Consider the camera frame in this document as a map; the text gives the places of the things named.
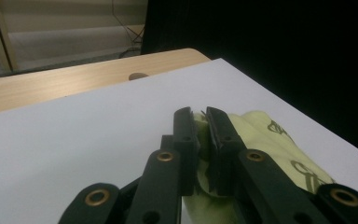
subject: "wooden table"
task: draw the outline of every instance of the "wooden table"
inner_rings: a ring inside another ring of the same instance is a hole
[[[179,49],[1,77],[0,111],[126,82],[129,81],[129,75],[133,73],[153,76],[209,61],[209,58],[194,49]]]

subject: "yellow cloth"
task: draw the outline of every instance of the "yellow cloth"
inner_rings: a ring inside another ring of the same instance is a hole
[[[250,149],[262,150],[270,155],[292,181],[302,189],[315,193],[321,184],[334,180],[315,164],[295,144],[289,134],[263,111],[251,111],[242,116],[228,114],[243,143]],[[232,198],[218,197],[209,192],[205,176],[209,165],[211,146],[208,122],[202,114],[194,114],[200,141],[198,179],[201,193],[184,197],[186,210],[194,224],[234,224],[238,220]]]

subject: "towel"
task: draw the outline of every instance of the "towel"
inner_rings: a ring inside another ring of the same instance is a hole
[[[300,188],[316,193],[322,184],[334,183],[330,175],[313,162],[295,143],[284,128],[264,111],[243,115],[228,114],[235,130],[247,148],[262,150],[281,167]],[[197,171],[200,190],[183,197],[186,210],[194,224],[238,223],[232,197],[209,192],[206,170],[212,146],[208,121],[201,113],[194,114],[200,141],[200,159]]]

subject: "wooden desk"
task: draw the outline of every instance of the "wooden desk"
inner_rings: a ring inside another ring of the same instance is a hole
[[[91,91],[129,80],[210,61],[194,49],[179,49],[107,62],[0,78],[0,111]]]

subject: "yellow-green fabric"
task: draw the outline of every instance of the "yellow-green fabric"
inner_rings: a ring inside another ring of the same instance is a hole
[[[315,164],[277,122],[263,111],[251,111],[243,115],[228,114],[243,143],[251,149],[270,155],[283,171],[300,188],[315,193],[321,184],[334,180]],[[194,114],[200,141],[198,180],[200,192],[184,197],[186,210],[194,224],[234,224],[237,217],[232,198],[219,197],[209,192],[206,170],[209,165],[211,139],[208,121],[199,113]]]

